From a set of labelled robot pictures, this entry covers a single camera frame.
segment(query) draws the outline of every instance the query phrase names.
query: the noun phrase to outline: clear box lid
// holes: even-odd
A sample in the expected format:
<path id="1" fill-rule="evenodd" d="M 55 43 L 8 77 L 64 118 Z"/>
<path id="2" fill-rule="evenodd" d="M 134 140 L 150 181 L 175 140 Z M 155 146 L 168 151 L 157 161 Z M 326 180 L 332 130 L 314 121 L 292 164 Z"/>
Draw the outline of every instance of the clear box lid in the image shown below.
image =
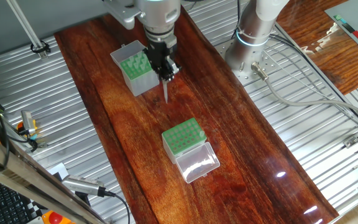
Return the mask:
<path id="1" fill-rule="evenodd" d="M 129 57 L 136 55 L 138 52 L 141 52 L 145 47 L 138 40 L 133 41 L 132 43 L 121 47 L 115 52 L 111 53 L 111 57 L 114 62 L 119 66 L 119 64 Z"/>
<path id="2" fill-rule="evenodd" d="M 220 165 L 209 142 L 177 158 L 177 166 L 188 184 L 199 177 L 206 176 L 208 172 L 218 168 Z"/>

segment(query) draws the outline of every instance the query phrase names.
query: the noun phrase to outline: red button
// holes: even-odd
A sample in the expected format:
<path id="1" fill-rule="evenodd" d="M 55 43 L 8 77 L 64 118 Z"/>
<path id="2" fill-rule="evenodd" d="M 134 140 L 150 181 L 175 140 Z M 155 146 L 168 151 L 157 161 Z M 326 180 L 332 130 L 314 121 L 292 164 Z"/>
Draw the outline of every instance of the red button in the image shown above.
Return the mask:
<path id="1" fill-rule="evenodd" d="M 59 224 L 63 220 L 63 217 L 56 212 L 52 212 L 49 215 L 49 222 L 50 224 Z"/>

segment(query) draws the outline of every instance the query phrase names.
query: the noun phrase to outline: wooden table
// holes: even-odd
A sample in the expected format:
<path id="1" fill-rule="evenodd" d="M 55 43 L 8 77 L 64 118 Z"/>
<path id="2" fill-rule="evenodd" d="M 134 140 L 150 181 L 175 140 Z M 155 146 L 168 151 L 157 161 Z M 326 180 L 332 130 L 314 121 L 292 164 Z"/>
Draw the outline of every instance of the wooden table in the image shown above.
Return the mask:
<path id="1" fill-rule="evenodd" d="M 290 0 L 278 23 L 345 95 L 358 88 L 358 44 L 324 12 L 343 2 Z"/>
<path id="2" fill-rule="evenodd" d="M 183 69 L 168 84 L 168 104 L 161 85 L 134 97 L 109 55 L 134 40 L 146 44 L 139 21 L 125 30 L 104 16 L 55 34 L 137 223 L 299 224 L 338 216 L 181 11 L 175 34 Z M 161 133 L 192 117 L 221 166 L 187 184 Z"/>

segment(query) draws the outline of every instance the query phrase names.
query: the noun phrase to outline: green tip rack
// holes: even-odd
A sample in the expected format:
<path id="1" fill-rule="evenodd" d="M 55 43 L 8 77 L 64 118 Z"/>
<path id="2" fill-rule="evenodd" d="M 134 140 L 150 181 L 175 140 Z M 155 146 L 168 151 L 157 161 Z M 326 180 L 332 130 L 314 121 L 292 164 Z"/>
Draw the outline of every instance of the green tip rack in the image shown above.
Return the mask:
<path id="1" fill-rule="evenodd" d="M 220 166 L 205 132 L 195 118 L 164 131 L 162 140 L 165 152 L 176 164 L 189 184 Z"/>

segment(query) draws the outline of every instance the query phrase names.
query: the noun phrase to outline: connector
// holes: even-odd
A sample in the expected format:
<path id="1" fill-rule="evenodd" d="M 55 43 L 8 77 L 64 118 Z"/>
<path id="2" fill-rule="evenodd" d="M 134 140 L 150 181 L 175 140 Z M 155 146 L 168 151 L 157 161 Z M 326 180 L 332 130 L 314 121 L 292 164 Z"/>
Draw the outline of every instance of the connector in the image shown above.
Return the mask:
<path id="1" fill-rule="evenodd" d="M 256 72 L 256 74 L 258 74 L 258 76 L 262 79 L 263 82 L 269 78 L 269 76 L 266 74 L 265 71 L 263 71 L 259 63 L 257 62 L 252 63 L 251 69 L 252 71 Z"/>

